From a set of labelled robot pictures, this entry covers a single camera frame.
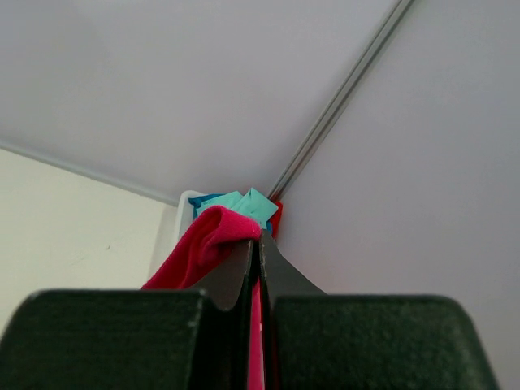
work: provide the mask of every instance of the blue cloth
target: blue cloth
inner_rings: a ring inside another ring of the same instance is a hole
[[[235,191],[203,201],[197,212],[200,214],[212,206],[224,206],[229,210],[250,217],[257,221],[263,229],[267,228],[267,221],[278,210],[277,205],[255,188],[250,189],[244,196]]]
[[[222,196],[223,193],[211,193],[209,195],[203,195],[201,197],[189,197],[188,203],[193,206],[193,219],[195,219],[200,214],[198,213],[198,208],[202,205],[203,202]]]

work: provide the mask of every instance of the metal rod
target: metal rod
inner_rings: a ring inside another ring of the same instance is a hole
[[[399,0],[393,7],[387,19],[370,41],[370,44],[365,49],[361,58],[356,62],[356,65],[354,65],[336,95],[328,103],[327,108],[325,108],[316,124],[312,127],[292,157],[291,162],[285,168],[284,173],[282,173],[269,193],[269,198],[272,201],[278,201],[287,192],[301,170],[307,165],[316,149],[323,142],[332,127],[334,127],[336,121],[349,104],[350,95],[413,2],[414,0]]]

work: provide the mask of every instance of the teal cloth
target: teal cloth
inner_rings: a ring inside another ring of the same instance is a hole
[[[198,209],[204,201],[213,199],[214,197],[222,197],[223,193],[210,193],[209,195],[202,195],[200,197],[189,197],[188,203],[193,206],[193,219],[198,216]]]
[[[213,199],[204,201],[197,209],[197,213],[200,215],[205,209],[209,209],[212,206],[224,206],[229,210],[234,210],[233,206],[238,203],[240,199],[242,199],[242,194],[238,191],[226,193],[222,197],[214,197]]]
[[[267,221],[278,210],[276,204],[264,197],[255,188],[250,189],[244,196],[235,191],[222,197],[204,201],[197,212],[201,214],[202,211],[212,206],[224,206],[229,210],[250,217],[257,221],[262,229],[267,229]]]

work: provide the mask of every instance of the plastic bin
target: plastic bin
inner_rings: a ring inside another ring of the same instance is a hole
[[[189,204],[188,199],[191,197],[201,197],[203,195],[207,194],[191,190],[184,191],[180,195],[179,207],[177,208],[177,216],[175,217],[175,225],[173,227],[174,247],[193,222],[193,206]]]

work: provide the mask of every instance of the pink fabric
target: pink fabric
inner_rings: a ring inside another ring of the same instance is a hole
[[[249,372],[248,390],[263,390],[263,344],[262,344],[262,299],[260,281],[254,285],[253,304],[251,306],[251,329],[249,331]]]
[[[205,210],[142,288],[188,288],[225,260],[235,241],[255,239],[260,225],[222,206]]]

